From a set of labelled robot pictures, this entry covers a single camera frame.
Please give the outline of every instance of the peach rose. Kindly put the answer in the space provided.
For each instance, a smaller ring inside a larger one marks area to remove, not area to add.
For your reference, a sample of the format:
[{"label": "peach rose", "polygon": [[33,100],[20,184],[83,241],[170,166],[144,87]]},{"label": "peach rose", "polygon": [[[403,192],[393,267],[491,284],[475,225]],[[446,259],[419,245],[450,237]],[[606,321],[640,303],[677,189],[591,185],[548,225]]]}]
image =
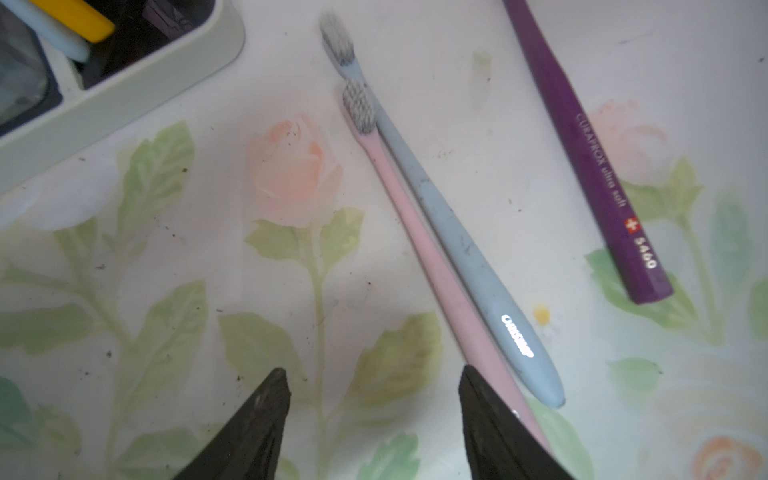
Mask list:
[{"label": "peach rose", "polygon": [[323,221],[343,178],[323,134],[306,115],[253,137],[247,163],[260,217],[288,227]]},{"label": "peach rose", "polygon": [[707,440],[691,468],[696,480],[756,480],[763,456],[746,443],[727,436]]},{"label": "peach rose", "polygon": [[589,114],[611,164],[622,180],[637,185],[661,185],[672,165],[667,135],[643,120],[634,101],[609,101]]},{"label": "peach rose", "polygon": [[660,363],[636,478],[768,478],[768,349],[680,348]]}]

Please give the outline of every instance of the black pointed object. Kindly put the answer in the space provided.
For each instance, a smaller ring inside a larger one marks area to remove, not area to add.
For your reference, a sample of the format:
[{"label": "black pointed object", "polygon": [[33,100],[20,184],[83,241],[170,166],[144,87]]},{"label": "black pointed object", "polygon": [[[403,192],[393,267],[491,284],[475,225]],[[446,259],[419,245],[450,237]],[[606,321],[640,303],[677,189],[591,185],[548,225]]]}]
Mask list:
[{"label": "black pointed object", "polygon": [[464,367],[458,397],[473,480],[573,480],[475,367]]},{"label": "black pointed object", "polygon": [[174,480],[273,480],[289,407],[286,371],[274,369]]}]

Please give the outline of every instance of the green leaf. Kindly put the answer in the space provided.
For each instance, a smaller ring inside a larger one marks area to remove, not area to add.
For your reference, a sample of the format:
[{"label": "green leaf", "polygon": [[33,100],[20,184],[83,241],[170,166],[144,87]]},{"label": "green leaf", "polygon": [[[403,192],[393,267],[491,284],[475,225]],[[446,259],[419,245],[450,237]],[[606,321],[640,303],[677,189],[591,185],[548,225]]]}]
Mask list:
[{"label": "green leaf", "polygon": [[80,429],[72,418],[54,406],[35,410],[35,422],[42,438],[60,455],[76,455],[82,445]]},{"label": "green leaf", "polygon": [[144,252],[145,248],[147,248],[147,241],[146,240],[142,240],[141,242],[136,243],[135,245],[133,245],[133,247],[128,251],[128,256],[129,257],[138,257],[138,256],[140,256]]},{"label": "green leaf", "polygon": [[192,361],[207,317],[203,280],[179,286],[150,308],[118,368],[117,398],[124,415],[155,397]]},{"label": "green leaf", "polygon": [[526,400],[560,465],[575,480],[594,480],[592,458],[568,420],[537,399],[526,398]]},{"label": "green leaf", "polygon": [[40,431],[21,390],[0,376],[0,450],[33,449]]},{"label": "green leaf", "polygon": [[749,314],[752,333],[758,339],[768,340],[768,278],[752,286]]},{"label": "green leaf", "polygon": [[198,437],[207,445],[224,428],[223,423],[206,423],[200,425]]},{"label": "green leaf", "polygon": [[139,435],[114,461],[120,480],[168,480],[203,449],[206,442],[184,427]]},{"label": "green leaf", "polygon": [[131,155],[123,177],[123,201],[118,208],[118,237],[136,233],[153,216],[179,199],[192,165],[195,148],[186,121],[142,141]]},{"label": "green leaf", "polygon": [[103,233],[101,235],[101,238],[104,239],[104,243],[107,244],[107,247],[109,247],[109,250],[112,250],[113,252],[118,252],[118,242],[114,239],[112,235],[109,233]]},{"label": "green leaf", "polygon": [[606,300],[617,308],[633,315],[644,316],[668,329],[680,329],[698,321],[699,315],[693,302],[675,275],[667,272],[674,293],[660,302],[637,305],[629,300],[624,283],[619,277],[611,255],[606,249],[595,250],[584,258],[594,271],[592,279],[600,285]]},{"label": "green leaf", "polygon": [[376,449],[370,463],[363,464],[357,480],[413,480],[421,460],[416,456],[419,437],[401,433]]},{"label": "green leaf", "polygon": [[280,457],[277,461],[275,480],[300,480],[299,469],[288,458]]},{"label": "green leaf", "polygon": [[403,325],[381,334],[357,360],[346,406],[369,408],[413,395],[440,369],[440,324],[434,312],[411,315]]},{"label": "green leaf", "polygon": [[608,362],[608,368],[619,394],[632,405],[644,402],[664,373],[656,363],[640,358]]},{"label": "green leaf", "polygon": [[753,241],[749,220],[737,192],[718,195],[712,222],[712,268],[727,296],[739,293],[749,279]]},{"label": "green leaf", "polygon": [[625,180],[621,181],[621,186],[640,221],[648,222],[667,216],[667,205],[658,188],[651,185],[635,185]]},{"label": "green leaf", "polygon": [[53,237],[56,240],[61,252],[76,270],[85,270],[88,268],[90,257],[86,247],[82,244],[77,234],[72,228],[56,230]]},{"label": "green leaf", "polygon": [[255,313],[219,316],[227,358],[243,381],[255,389],[276,367],[288,375],[294,400],[309,398],[304,367],[284,329]]},{"label": "green leaf", "polygon": [[326,272],[359,245],[362,216],[361,210],[343,208],[320,231],[320,254]]},{"label": "green leaf", "polygon": [[75,303],[0,312],[0,348],[20,346],[29,355],[77,342],[93,331],[93,318]]},{"label": "green leaf", "polygon": [[24,270],[23,268],[17,267],[13,263],[9,263],[5,268],[5,274],[3,275],[2,281],[26,283],[28,285],[43,286],[56,290],[64,290],[69,288],[69,285],[65,281]]},{"label": "green leaf", "polygon": [[259,226],[245,239],[259,255],[272,260],[302,261],[299,235],[302,229],[284,227],[267,220],[258,220]]},{"label": "green leaf", "polygon": [[98,222],[96,217],[91,217],[85,222],[77,225],[74,229],[75,236],[80,240],[84,248],[84,257],[90,259],[93,256],[96,246],[96,234],[98,233]]},{"label": "green leaf", "polygon": [[688,218],[694,201],[704,189],[696,183],[696,171],[687,157],[677,161],[662,194],[674,219]]}]

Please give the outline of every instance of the toothbrush head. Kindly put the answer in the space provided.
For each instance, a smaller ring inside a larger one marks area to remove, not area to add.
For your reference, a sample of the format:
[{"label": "toothbrush head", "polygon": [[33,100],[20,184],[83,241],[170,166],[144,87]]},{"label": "toothbrush head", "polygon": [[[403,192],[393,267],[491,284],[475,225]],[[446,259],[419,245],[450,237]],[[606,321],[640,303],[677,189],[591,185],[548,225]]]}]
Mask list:
[{"label": "toothbrush head", "polygon": [[376,111],[366,92],[366,84],[358,80],[347,80],[342,100],[357,131],[361,135],[373,132],[376,128]]},{"label": "toothbrush head", "polygon": [[339,65],[346,67],[355,60],[355,45],[341,18],[329,10],[320,17],[320,32]]}]

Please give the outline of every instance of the pink toothbrush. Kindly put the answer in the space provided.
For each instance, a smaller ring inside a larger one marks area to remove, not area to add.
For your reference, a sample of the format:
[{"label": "pink toothbrush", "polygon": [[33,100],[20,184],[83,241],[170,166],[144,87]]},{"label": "pink toothbrush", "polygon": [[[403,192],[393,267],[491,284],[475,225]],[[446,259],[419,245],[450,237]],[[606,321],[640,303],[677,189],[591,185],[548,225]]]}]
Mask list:
[{"label": "pink toothbrush", "polygon": [[473,365],[488,380],[488,383],[504,400],[507,406],[520,418],[528,431],[548,451],[549,443],[541,431],[496,346],[485,330],[475,308],[465,295],[453,272],[435,241],[422,223],[413,202],[389,161],[382,146],[379,130],[376,128],[376,113],[368,98],[365,85],[360,81],[347,81],[344,88],[344,117],[355,138],[366,151],[373,166],[379,173],[389,198],[406,226],[419,259],[422,261],[432,289],[438,297],[445,317],[461,346],[467,362]]}]

